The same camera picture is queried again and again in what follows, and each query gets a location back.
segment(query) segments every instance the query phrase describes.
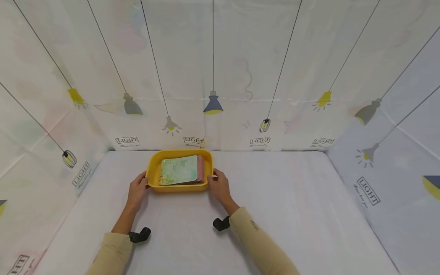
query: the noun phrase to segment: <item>beige long-sleeve shirt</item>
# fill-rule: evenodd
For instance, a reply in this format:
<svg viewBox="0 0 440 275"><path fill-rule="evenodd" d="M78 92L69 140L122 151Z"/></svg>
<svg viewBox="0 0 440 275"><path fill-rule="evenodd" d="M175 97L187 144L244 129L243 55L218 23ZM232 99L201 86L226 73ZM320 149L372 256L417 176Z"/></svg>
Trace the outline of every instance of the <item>beige long-sleeve shirt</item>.
<svg viewBox="0 0 440 275"><path fill-rule="evenodd" d="M281 248L241 207L229 218L231 229L253 258L262 275L299 275ZM106 233L86 275L121 275L132 250L128 235Z"/></svg>

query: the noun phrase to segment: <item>yellow lamp illustration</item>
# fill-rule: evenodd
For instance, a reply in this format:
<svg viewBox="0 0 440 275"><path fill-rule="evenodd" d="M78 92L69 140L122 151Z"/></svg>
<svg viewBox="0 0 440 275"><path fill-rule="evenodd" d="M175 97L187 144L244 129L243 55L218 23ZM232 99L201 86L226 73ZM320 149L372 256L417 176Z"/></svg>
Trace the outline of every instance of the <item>yellow lamp illustration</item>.
<svg viewBox="0 0 440 275"><path fill-rule="evenodd" d="M67 91L69 92L70 98L72 99L75 106L78 107L78 109L80 109L81 107L83 107L84 109L88 108L87 102L80 96L77 89L72 88L68 89Z"/></svg>
<svg viewBox="0 0 440 275"><path fill-rule="evenodd" d="M267 132L267 130L269 130L270 125L271 125L271 120L264 119L260 124L260 133Z"/></svg>
<svg viewBox="0 0 440 275"><path fill-rule="evenodd" d="M3 214L4 208L6 206L7 200L0 200L0 216Z"/></svg>
<svg viewBox="0 0 440 275"><path fill-rule="evenodd" d="M364 163L364 168L367 168L367 164L369 164L373 168L374 161L374 151L379 148L379 144L376 143L373 147L363 150L357 150L360 155L357 155L356 158L360 158L358 164Z"/></svg>
<svg viewBox="0 0 440 275"><path fill-rule="evenodd" d="M312 105L312 107L315 107L313 110L318 109L318 112L321 110L321 108L325 110L326 106L330 105L330 101L331 101L331 91L324 92L321 98L318 99L318 101L316 101L316 104Z"/></svg>
<svg viewBox="0 0 440 275"><path fill-rule="evenodd" d="M360 121L362 125L365 126L368 122L370 122L370 120L376 113L377 108L379 108L379 106L381 105L381 101L382 99L373 100L371 101L370 105L365 106L355 114L355 117Z"/></svg>
<svg viewBox="0 0 440 275"><path fill-rule="evenodd" d="M62 154L62 160L64 161L64 163L67 165L67 167L69 168L73 168L75 166L75 164L77 163L77 158L75 157L75 155L69 151L66 150L63 152Z"/></svg>
<svg viewBox="0 0 440 275"><path fill-rule="evenodd" d="M440 201L440 176L423 176L422 181L426 190Z"/></svg>
<svg viewBox="0 0 440 275"><path fill-rule="evenodd" d="M216 91L211 91L209 95L209 103L206 108L203 110L205 114L218 114L223 112L223 108L218 101L218 95Z"/></svg>
<svg viewBox="0 0 440 275"><path fill-rule="evenodd" d="M174 131L179 133L178 129L182 129L182 127L179 127L176 123L174 123L171 120L171 116L167 116L166 117L166 124L165 124L165 128L163 128L162 130L167 131L166 133L171 133L172 136L174 136Z"/></svg>

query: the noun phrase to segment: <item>book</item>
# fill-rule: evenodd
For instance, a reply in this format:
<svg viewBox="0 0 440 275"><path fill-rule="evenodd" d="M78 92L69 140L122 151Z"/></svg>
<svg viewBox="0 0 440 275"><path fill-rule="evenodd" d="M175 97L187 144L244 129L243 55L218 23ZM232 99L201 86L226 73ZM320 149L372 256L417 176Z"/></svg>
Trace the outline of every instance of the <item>book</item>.
<svg viewBox="0 0 440 275"><path fill-rule="evenodd" d="M201 156L167 158L161 162L160 185L194 184L203 181L204 162Z"/></svg>

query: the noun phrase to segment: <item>lamp illustration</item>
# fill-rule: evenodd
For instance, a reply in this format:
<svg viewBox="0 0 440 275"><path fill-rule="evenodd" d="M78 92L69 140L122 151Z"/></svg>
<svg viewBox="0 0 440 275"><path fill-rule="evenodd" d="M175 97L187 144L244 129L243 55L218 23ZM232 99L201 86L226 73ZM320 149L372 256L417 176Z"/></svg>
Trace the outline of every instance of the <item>lamp illustration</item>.
<svg viewBox="0 0 440 275"><path fill-rule="evenodd" d="M292 27L292 32L290 33L290 38L289 38L289 42L287 44L287 48L286 48L286 54L284 55L284 59L282 61L282 65L281 65L281 70L279 72L278 75L278 80L276 82L275 85L275 91L274 91L274 95L272 97L272 102L271 102L271 106L269 107L269 112L268 112L268 116L266 119L263 120L263 122L260 124L260 133L266 132L269 129L269 126L271 125L271 120L269 119L269 116L271 114L271 110L272 110L272 105L274 104L274 99L275 99L275 95L276 95L276 91L278 89L278 84L279 84L279 80L281 78L281 74L282 74L282 70L284 68L284 63L286 62L286 57L287 57L287 53L289 52L289 46L290 46L290 42L292 41L292 36L293 36L293 31L295 30L295 26L297 24L297 19L298 19L298 15L300 13L300 9L301 9L301 4L302 1L300 2L299 6L298 6L298 11L297 11L297 15L295 17L295 22L293 22L293 27Z"/></svg>
<svg viewBox="0 0 440 275"><path fill-rule="evenodd" d="M206 105L205 109L203 110L203 112L205 114L219 114L221 112L223 112L223 108L220 105L220 102L218 100L218 95L216 90L214 89L214 0L212 0L212 27L213 27L213 89L212 91L209 93L209 102L208 105Z"/></svg>
<svg viewBox="0 0 440 275"><path fill-rule="evenodd" d="M260 124L260 133L267 132L269 130L269 126L271 125L270 119L264 119Z"/></svg>
<svg viewBox="0 0 440 275"><path fill-rule="evenodd" d="M3 83L0 81L0 86L5 89L5 91L20 105L20 107L46 132L46 134L51 138L51 140L58 146L58 148L62 151L62 160L69 168L73 168L75 164L77 163L77 158L74 156L74 154L69 150L64 150L58 142L49 134L49 132L41 125L36 118L31 115L31 113L26 110L26 108L16 99L16 97L3 85Z"/></svg>
<svg viewBox="0 0 440 275"><path fill-rule="evenodd" d="M72 101L75 104L75 106L78 107L78 109L80 109L81 106L84 109L88 108L87 102L85 102L84 99L80 96L80 94L78 93L77 89L71 88L71 89L69 89L67 91L69 92L70 98L72 99Z"/></svg>
<svg viewBox="0 0 440 275"><path fill-rule="evenodd" d="M77 158L69 150L66 150L63 152L62 160L69 168L73 168L75 166L75 164L77 163Z"/></svg>
<svg viewBox="0 0 440 275"><path fill-rule="evenodd" d="M211 91L209 95L209 103L206 105L206 108L203 110L203 112L205 114L218 114L223 112L223 108L220 105L216 91Z"/></svg>
<svg viewBox="0 0 440 275"><path fill-rule="evenodd" d="M369 164L373 168L374 151L376 151L377 148L379 148L378 143L371 148L357 150L360 153L360 155L356 156L356 158L360 158L358 164L364 163L364 168L367 168L367 164Z"/></svg>
<svg viewBox="0 0 440 275"><path fill-rule="evenodd" d="M0 216L3 214L4 208L6 206L7 200L0 200Z"/></svg>
<svg viewBox="0 0 440 275"><path fill-rule="evenodd" d="M178 129L182 129L182 128L179 127L176 123L174 123L171 120L171 116L168 113L168 107L166 105L166 99L165 99L165 95L164 95L164 90L162 88L161 77L159 75L158 64L156 62L156 56L154 55L153 43L151 42L150 30L148 29L147 17L145 15L145 10L143 8L143 1L142 0L140 0L140 5L141 5L141 8L142 8L143 19L145 21L145 26L147 27L148 40L150 41L151 53L153 54L154 65L156 66L156 74L158 75L159 86L161 87L161 92L162 92L162 98L163 98L164 104L165 104L166 124L165 124L165 127L162 130L166 131L167 134L171 133L171 135L174 136L174 131L177 132L177 133L180 133Z"/></svg>
<svg viewBox="0 0 440 275"><path fill-rule="evenodd" d="M321 98L318 99L318 101L316 101L316 104L312 105L312 107L316 106L313 110L318 109L318 112L321 110L321 108L325 110L326 105L330 105L330 101L331 101L331 91L324 92Z"/></svg>
<svg viewBox="0 0 440 275"><path fill-rule="evenodd" d="M132 116L143 115L142 110L140 109L139 105L133 101L133 97L131 95L125 93L122 98L125 99L124 108L127 114Z"/></svg>
<svg viewBox="0 0 440 275"><path fill-rule="evenodd" d="M360 121L362 125L367 125L368 122L373 118L374 114L376 113L376 110L381 105L382 99L376 99L371 101L370 105L365 106L364 108L360 109L356 114L355 117Z"/></svg>
<svg viewBox="0 0 440 275"><path fill-rule="evenodd" d="M92 6L90 5L89 0L87 0L88 6L90 8L90 11L92 12L93 18L95 19L96 25L98 26L99 32L101 33L101 37L104 41L104 44L107 48L107 52L109 53L110 59L113 63L113 66L116 70L117 76L119 77L119 80L121 81L121 85L124 89L124 95L122 96L122 99L113 99L107 104L103 105L95 105L96 108L98 108L101 111L113 113L113 114L123 114L121 110L123 109L125 111L125 114L130 116L142 116L143 111L139 107L139 105L133 100L133 97L129 95L127 92L127 89L125 88L124 82L122 81L121 75L119 74L119 70L116 67L116 63L113 60L113 56L111 55L110 49L107 45L107 42L104 38L104 35L101 31L101 27L99 26L98 20L96 19L95 13L93 12Z"/></svg>
<svg viewBox="0 0 440 275"><path fill-rule="evenodd" d="M368 18L367 22L365 23L364 27L362 28L362 30L361 30L361 32L360 32L358 38L356 39L356 42L354 43L352 49L350 50L350 52L348 53L347 57L345 58L344 63L342 63L342 66L341 66L341 68L339 69L339 72L337 73L336 77L334 78L334 80L333 80L333 82L332 82L332 84L331 84L331 86L330 86L330 89L328 89L327 92L324 92L324 94L322 95L322 97L316 102L315 105L312 105L312 106L316 106L316 108L313 109L313 110L318 109L318 112L319 112L319 110L321 110L321 108L323 108L323 109L325 110L325 106L326 106L326 105L330 105L330 95L331 95L331 90L332 90L332 88L333 88L333 85L334 85L334 83L336 82L337 78L339 77L339 74L341 73L341 71L342 71L342 69L344 68L345 64L347 63L347 60L349 59L350 55L352 54L353 49L356 47L356 44L358 43L360 37L362 36L363 31L366 29L366 27L367 27L367 25L368 25L368 22L370 22L370 19L371 19L371 17L373 16L374 12L376 11L376 8L378 7L380 1L381 1L381 0L378 0L378 1L377 1L376 6L374 7L373 11L372 11L371 14L370 14L370 17Z"/></svg>
<svg viewBox="0 0 440 275"><path fill-rule="evenodd" d="M19 7L19 5L17 4L17 2L15 0L14 4L16 5L16 7L18 8L18 10L20 11L20 13L23 15L24 19L26 20L26 22L28 23L29 27L32 29L33 33L35 34L35 36L38 38L38 40L40 41L41 45L43 46L43 48L46 50L46 52L48 53L49 57L52 59L53 63L55 64L55 66L57 67L58 71L61 73L62 77L64 78L64 80L66 80L67 85L70 87L70 89L68 89L68 93L70 95L70 98L72 99L74 105L80 109L81 107L83 107L84 109L88 108L88 104L86 103L86 101L80 96L80 94L78 93L78 90L73 88L72 85L70 84L69 80L67 80L67 77L65 76L65 74L63 73L63 71L61 70L60 66L58 65L58 63L55 61L55 59L53 58L52 54L49 52L49 50L47 49L47 47L44 45L43 41L40 39L40 37L38 36L37 32L34 30L34 28L32 27L32 25L30 24L29 20L27 19L27 17L25 16L25 14L23 13L23 11L21 10L21 8Z"/></svg>
<svg viewBox="0 0 440 275"><path fill-rule="evenodd" d="M134 101L128 93L124 93L122 98L112 99L106 104L95 105L98 110L120 116L143 116L146 112Z"/></svg>
<svg viewBox="0 0 440 275"><path fill-rule="evenodd" d="M422 182L428 193L440 201L440 176L423 176Z"/></svg>
<svg viewBox="0 0 440 275"><path fill-rule="evenodd" d="M380 142L376 143L371 148L357 150L360 153L360 155L356 155L356 158L360 158L358 164L364 163L364 168L367 167L367 164L370 164L370 166L373 168L374 152L379 148L379 145L394 131L394 129L396 129L408 116L410 116L415 109L417 109L421 104L428 100L430 96L432 96L439 88L440 85L437 86L437 88L432 91L424 100L422 100L422 102L420 102L411 112L409 112L404 118L402 118L402 120L399 121L399 123L397 123Z"/></svg>
<svg viewBox="0 0 440 275"><path fill-rule="evenodd" d="M169 132L171 132L171 135L174 136L174 132L176 131L179 133L179 130L177 129L182 129L182 127L179 127L176 123L174 123L171 120L170 116L166 117L166 124L165 124L165 128L163 128L162 130L166 130L166 133L168 134Z"/></svg>

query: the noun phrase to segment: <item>hand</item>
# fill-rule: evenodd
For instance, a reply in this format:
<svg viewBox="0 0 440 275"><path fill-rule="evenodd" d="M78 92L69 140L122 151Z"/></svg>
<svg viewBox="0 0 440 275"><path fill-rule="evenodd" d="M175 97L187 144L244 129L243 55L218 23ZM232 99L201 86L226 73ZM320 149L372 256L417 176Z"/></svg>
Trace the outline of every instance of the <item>hand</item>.
<svg viewBox="0 0 440 275"><path fill-rule="evenodd" d="M214 169L214 175L217 177L212 178L208 176L209 191L223 206L228 215L231 216L240 206L238 206L231 197L229 180L224 173L218 169Z"/></svg>
<svg viewBox="0 0 440 275"><path fill-rule="evenodd" d="M130 183L128 199L125 207L137 213L142 205L145 195L147 194L148 188L150 188L150 186L148 185L148 178L145 177L144 171Z"/></svg>

